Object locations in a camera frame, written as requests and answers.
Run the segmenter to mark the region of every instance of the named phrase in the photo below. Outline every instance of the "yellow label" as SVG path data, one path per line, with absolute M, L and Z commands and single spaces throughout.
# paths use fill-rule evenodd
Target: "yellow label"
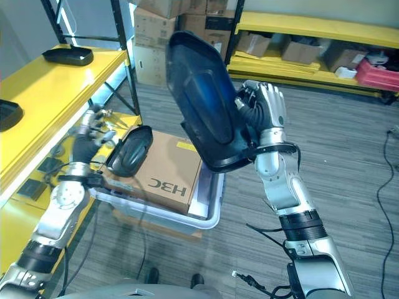
M 184 148 L 184 149 L 186 149 L 186 150 L 190 150 L 190 151 L 195 151 L 195 152 L 197 152 L 197 150 L 195 149 L 195 146 L 193 146 L 193 145 L 191 145 L 191 144 L 189 144 L 189 143 L 185 143 L 185 142 L 182 142 L 182 141 L 179 141 L 179 142 L 177 142 L 177 145 L 176 145 L 178 148 Z

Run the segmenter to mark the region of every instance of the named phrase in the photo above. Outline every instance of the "gray carpet floor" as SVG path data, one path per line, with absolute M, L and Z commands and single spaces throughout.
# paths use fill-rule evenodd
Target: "gray carpet floor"
M 376 191 L 390 175 L 382 148 L 385 132 L 399 125 L 399 103 L 388 107 L 367 97 L 279 86 L 286 99 L 288 140 L 302 150 L 300 173 L 347 264 L 357 298 L 381 298 L 382 261 L 390 245 L 390 232 L 377 204 Z M 138 84 L 137 92 L 144 124 L 185 136 L 180 127 L 181 113 L 167 89 Z M 120 93 L 129 98 L 126 82 Z M 111 99 L 109 107 L 128 111 L 116 98 Z M 387 153 L 394 165 L 399 164 L 398 149 L 399 141 L 391 138 Z M 398 180 L 396 175 L 381 192 L 395 232 L 399 229 Z M 188 287 L 192 274 L 199 272 L 207 284 L 228 299 L 265 298 L 233 278 L 232 270 L 251 274 L 268 289 L 287 284 L 289 260 L 284 252 L 245 227 L 247 222 L 264 228 L 279 227 L 264 199 L 263 185 L 253 165 L 228 173 L 220 222 L 205 231 L 200 242 L 146 230 L 147 259 L 139 280 L 143 281 L 147 271 L 156 266 L 160 283 Z M 93 222 L 94 217 L 76 238 L 79 242 L 70 261 L 72 272 L 89 243 Z M 284 240 L 282 233 L 275 236 Z M 101 204 L 92 250 L 67 293 L 135 277 L 142 255 L 143 239 L 137 227 L 119 223 L 111 207 Z M 398 298 L 398 269 L 399 249 L 395 246 L 387 262 L 386 298 Z M 61 272 L 62 266 L 53 281 L 54 294 L 62 283 Z

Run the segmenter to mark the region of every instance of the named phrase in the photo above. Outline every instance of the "person's foot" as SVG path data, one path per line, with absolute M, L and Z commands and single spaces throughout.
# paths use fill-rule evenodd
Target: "person's foot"
M 193 277 L 191 278 L 191 288 L 195 287 L 196 285 L 203 285 L 204 284 L 204 278 L 202 277 L 201 274 L 194 274 Z
M 160 279 L 160 272 L 158 271 L 157 268 L 153 267 L 148 273 L 145 283 L 149 285 L 156 285 L 159 279 Z

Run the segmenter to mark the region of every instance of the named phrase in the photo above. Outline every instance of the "h3c logo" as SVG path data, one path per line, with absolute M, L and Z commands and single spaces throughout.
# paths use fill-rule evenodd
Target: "h3c logo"
M 148 184 L 150 187 L 153 188 L 161 188 L 161 190 L 164 190 L 169 193 L 176 194 L 177 192 L 180 192 L 180 196 L 184 196 L 186 194 L 187 188 L 183 187 L 181 190 L 179 190 L 179 186 L 174 185 L 172 183 L 168 182 L 161 182 L 159 179 L 154 179 L 151 178 L 154 183 L 153 184 Z

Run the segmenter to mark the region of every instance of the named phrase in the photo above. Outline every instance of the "white plastic tray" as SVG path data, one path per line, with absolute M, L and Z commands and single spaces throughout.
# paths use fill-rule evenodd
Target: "white plastic tray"
M 198 198 L 198 201 L 209 202 L 208 217 L 206 219 L 197 219 L 193 216 L 181 215 L 163 209 L 162 207 L 146 205 L 141 199 L 113 194 L 105 189 L 91 189 L 90 194 L 100 201 L 110 203 L 114 208 L 118 209 L 125 215 L 139 219 L 144 212 L 145 215 L 143 216 L 143 220 L 145 221 L 184 234 L 192 234 L 197 229 L 212 229 L 220 220 L 224 174 L 212 173 L 206 167 L 201 169 L 201 174 L 203 174 L 203 171 L 207 172 L 206 175 L 203 176 L 204 178 L 209 177 L 209 175 L 211 176 L 211 183 L 209 183 L 209 179 L 201 180 L 202 175 L 200 175 L 198 180 L 198 192 L 196 192 L 195 195 L 205 196 L 206 194 L 209 196 L 209 199 Z

